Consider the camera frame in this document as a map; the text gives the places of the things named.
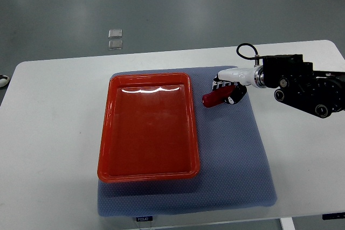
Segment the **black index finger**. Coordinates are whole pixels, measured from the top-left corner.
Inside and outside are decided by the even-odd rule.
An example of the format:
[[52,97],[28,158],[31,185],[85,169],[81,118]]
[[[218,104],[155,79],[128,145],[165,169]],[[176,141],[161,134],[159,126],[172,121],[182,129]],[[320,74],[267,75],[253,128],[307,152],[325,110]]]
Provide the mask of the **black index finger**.
[[217,90],[219,88],[230,86],[230,85],[232,85],[232,83],[229,81],[223,81],[223,80],[214,78],[212,82],[212,90]]

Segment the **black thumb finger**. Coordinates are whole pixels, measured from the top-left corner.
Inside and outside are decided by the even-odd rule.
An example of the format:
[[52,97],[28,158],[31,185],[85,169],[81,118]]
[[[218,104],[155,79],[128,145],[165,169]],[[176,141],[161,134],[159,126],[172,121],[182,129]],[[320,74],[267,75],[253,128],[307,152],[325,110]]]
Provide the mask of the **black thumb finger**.
[[237,104],[247,93],[246,86],[229,85],[226,87],[226,97],[224,102],[227,104]]

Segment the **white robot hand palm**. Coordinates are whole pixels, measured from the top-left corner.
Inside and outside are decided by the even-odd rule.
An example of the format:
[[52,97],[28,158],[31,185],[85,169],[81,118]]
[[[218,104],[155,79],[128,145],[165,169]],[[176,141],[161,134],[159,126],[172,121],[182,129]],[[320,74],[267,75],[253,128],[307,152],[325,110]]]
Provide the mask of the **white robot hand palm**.
[[244,86],[256,86],[256,81],[254,79],[255,72],[255,68],[235,67],[219,71],[217,77],[222,81],[237,82]]

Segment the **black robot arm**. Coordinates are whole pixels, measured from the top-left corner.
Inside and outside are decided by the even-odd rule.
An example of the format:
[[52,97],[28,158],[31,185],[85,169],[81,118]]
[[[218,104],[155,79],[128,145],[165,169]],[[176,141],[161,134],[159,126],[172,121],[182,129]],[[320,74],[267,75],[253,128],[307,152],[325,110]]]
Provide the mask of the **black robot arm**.
[[204,105],[236,104],[251,85],[272,88],[278,102],[320,118],[344,110],[344,72],[316,71],[301,54],[255,55],[253,60],[253,68],[219,71],[212,92],[203,97]]

